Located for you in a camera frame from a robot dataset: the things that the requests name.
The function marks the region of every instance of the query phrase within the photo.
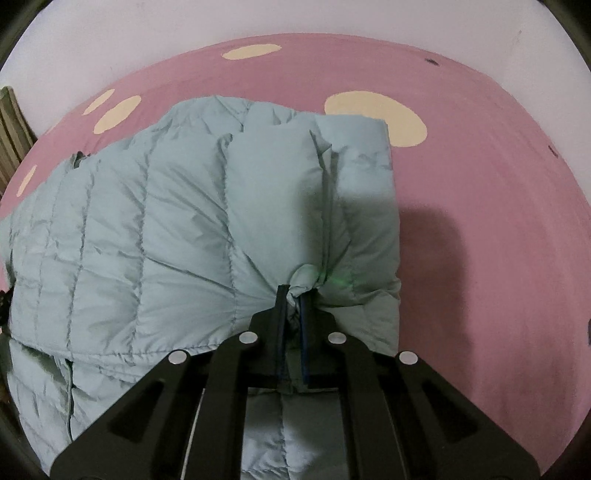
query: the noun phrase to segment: pink surface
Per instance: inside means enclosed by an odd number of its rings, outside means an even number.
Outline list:
[[[282,50],[221,57],[252,43]],[[0,216],[19,203],[17,190],[34,164],[23,197],[73,152],[96,152],[195,96],[323,112],[332,94],[370,90],[411,108],[428,137],[392,149],[401,212],[400,347],[431,363],[543,470],[561,454],[591,407],[590,210],[547,136],[495,82],[412,47],[287,34],[183,54],[107,88],[115,93],[97,110],[81,116],[89,99],[39,139],[8,186]],[[129,118],[95,135],[98,119],[133,95],[142,102]]]

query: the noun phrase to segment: polka dot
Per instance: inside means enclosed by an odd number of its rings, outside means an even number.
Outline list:
[[[384,120],[393,147],[414,147],[427,138],[427,126],[416,113],[379,93],[337,93],[328,97],[324,111],[329,115],[363,115]]]
[[[274,51],[281,50],[279,45],[273,43],[261,43],[257,45],[247,45],[246,47],[234,48],[222,55],[226,60],[243,60],[252,57],[260,57]]]
[[[103,103],[105,103],[111,97],[111,95],[113,95],[114,93],[115,93],[114,88],[112,88],[111,90],[107,90],[100,97],[96,98],[88,106],[88,108],[86,110],[84,110],[84,113],[82,115],[88,115],[89,113],[94,112],[98,107],[100,107]]]
[[[23,178],[21,185],[18,188],[17,197],[20,197],[22,195],[22,193],[25,191],[25,189],[27,188],[27,185],[29,185],[29,182],[31,181],[31,179],[33,178],[33,175],[35,174],[36,169],[37,169],[37,166],[33,165],[32,169],[29,170],[29,173],[27,173],[25,175],[25,178]]]
[[[95,134],[100,135],[101,133],[119,125],[131,115],[131,112],[135,110],[141,101],[142,97],[135,95],[119,102],[111,110],[105,113],[96,123],[94,130]]]

